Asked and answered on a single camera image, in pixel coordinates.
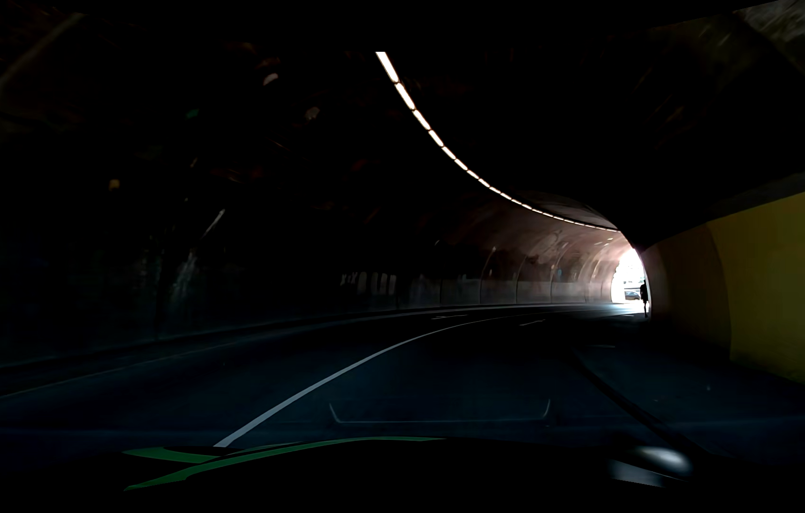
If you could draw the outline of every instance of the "silhouette of person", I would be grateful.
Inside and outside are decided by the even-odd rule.
[[[649,317],[646,311],[646,303],[649,300],[649,291],[646,288],[646,280],[643,280],[643,285],[639,286],[639,298],[643,300],[643,317]]]

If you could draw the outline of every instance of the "yellow painted wall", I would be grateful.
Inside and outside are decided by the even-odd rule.
[[[805,192],[710,221],[642,256],[654,321],[805,383]]]
[[[729,292],[731,359],[805,383],[805,192],[707,226]]]
[[[648,248],[641,256],[653,321],[727,348],[729,303],[722,264],[705,225]]]

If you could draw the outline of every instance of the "tunnel exit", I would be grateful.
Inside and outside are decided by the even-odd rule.
[[[636,250],[630,249],[621,257],[611,281],[611,300],[615,303],[641,302],[639,287],[646,279],[643,263]]]

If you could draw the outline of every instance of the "asphalt road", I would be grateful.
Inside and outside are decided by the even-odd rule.
[[[571,342],[596,342],[579,340],[582,320],[631,310],[423,312],[256,337],[23,390],[0,397],[0,473],[142,447],[390,433],[564,447],[624,434],[664,445],[560,357]]]
[[[639,408],[713,454],[805,462],[803,385],[651,347],[640,310],[408,312],[155,349],[0,395],[0,474],[136,448],[348,437],[670,447]]]

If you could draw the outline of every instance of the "windshield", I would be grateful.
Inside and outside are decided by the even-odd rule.
[[[0,475],[356,437],[805,465],[805,2],[386,52],[84,11],[0,3]]]

